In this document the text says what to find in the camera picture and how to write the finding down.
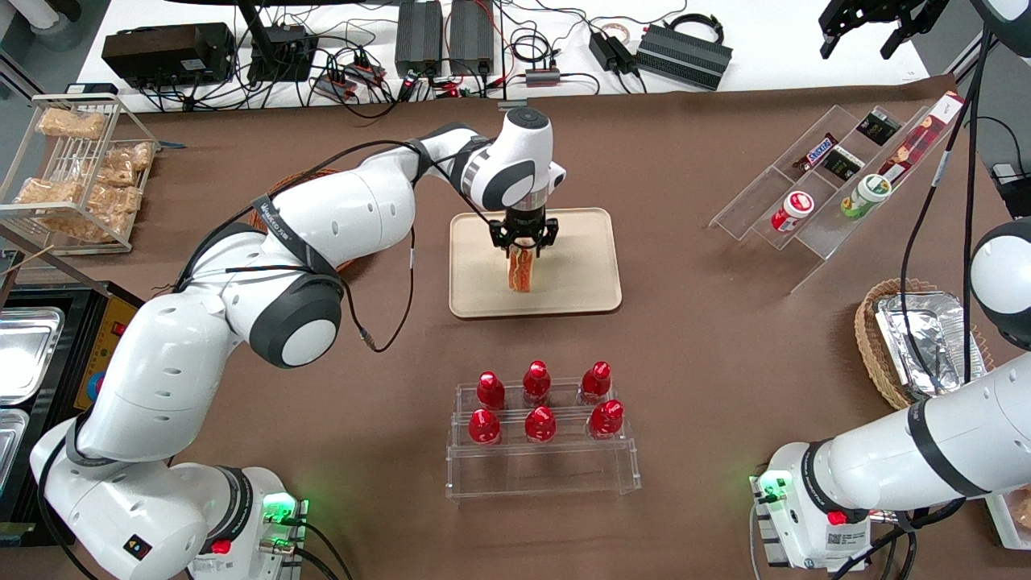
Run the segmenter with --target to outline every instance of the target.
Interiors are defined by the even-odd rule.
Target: red button
[[[229,540],[215,540],[211,542],[211,553],[212,554],[228,554],[229,548],[232,548],[233,544]]]

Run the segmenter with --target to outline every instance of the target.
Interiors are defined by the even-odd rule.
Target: stainless steel tray
[[[64,313],[58,309],[0,310],[0,406],[36,395],[63,328]]]
[[[880,299],[874,313],[900,384],[914,401],[944,395],[963,385],[963,307],[945,293],[906,294],[909,327],[933,377],[924,373],[906,338],[900,295]],[[987,373],[977,345],[970,343],[970,378]]]
[[[0,493],[14,464],[29,415],[21,409],[0,409]]]

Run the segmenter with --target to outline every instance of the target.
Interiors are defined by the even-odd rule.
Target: clear acrylic display stand
[[[909,131],[923,121],[930,107],[922,107],[917,114],[913,114],[908,122],[903,123],[896,115],[877,106],[875,111],[885,114],[899,125],[899,129],[882,146],[872,139],[856,130],[860,124],[860,118],[834,105],[827,111],[820,121],[816,123],[795,144],[791,145],[772,165],[759,174],[744,191],[739,193],[726,207],[723,208],[712,220],[709,227],[719,225],[735,239],[743,239],[747,233],[755,232],[770,245],[777,249],[784,249],[792,239],[797,239],[805,247],[810,249],[818,257],[817,264],[808,273],[792,288],[792,293],[798,289],[818,269],[820,269],[832,254],[841,246],[841,243],[856,230],[870,213],[877,209],[877,206],[891,202],[889,198],[883,203],[874,205],[865,215],[859,218],[846,217],[841,212],[841,201],[855,191],[856,184],[866,175],[877,172],[882,165],[898,148],[905,139]],[[917,162],[910,167],[902,177],[893,183],[895,193],[902,183],[911,175],[914,170],[932,157],[932,153],[944,136],[952,130],[952,123],[937,136],[935,141],[928,147]],[[832,173],[822,164],[816,168],[803,171],[800,168],[792,167],[792,164],[804,157],[813,146],[822,141],[827,133],[839,139],[838,144],[863,161],[863,168],[847,180]],[[811,197],[816,206],[812,212],[803,219],[798,227],[792,231],[780,232],[773,229],[770,217],[780,207],[785,197],[793,191],[804,191]]]
[[[459,385],[447,439],[447,498],[459,502],[471,498],[538,496],[618,491],[629,493],[641,487],[637,470],[637,447],[630,422],[611,439],[595,441],[587,436],[588,418],[594,406],[576,403],[577,379],[553,380],[548,409],[555,413],[558,433],[547,443],[529,443],[524,422],[531,408],[523,402],[523,382],[503,381],[505,410],[501,443],[480,446],[469,438],[469,418],[481,406],[476,385]],[[616,399],[609,390],[605,401]]]

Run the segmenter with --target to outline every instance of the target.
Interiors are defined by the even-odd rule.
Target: gray floor
[[[81,29],[82,38],[74,48],[55,53],[35,42],[27,49],[22,46],[8,49],[26,72],[46,92],[63,92],[69,82],[74,82],[78,77],[78,71],[82,68],[86,55],[90,52],[90,45],[93,44],[100,22],[107,10],[108,0],[79,0],[79,3],[82,5],[82,15],[75,25]],[[32,106],[16,93],[11,93],[7,100],[0,100],[0,118],[3,120],[3,131],[0,131],[0,168],[2,168],[0,170],[6,172],[10,167],[25,128],[32,118]],[[43,145],[42,138],[33,139],[13,181],[14,185],[11,189],[14,191],[8,192],[7,199],[3,201],[9,201],[16,194],[18,183],[35,173],[43,158]]]

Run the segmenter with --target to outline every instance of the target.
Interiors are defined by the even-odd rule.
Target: packaged snack
[[[63,108],[47,108],[36,125],[36,131],[52,137],[99,139],[103,130],[103,114]]]

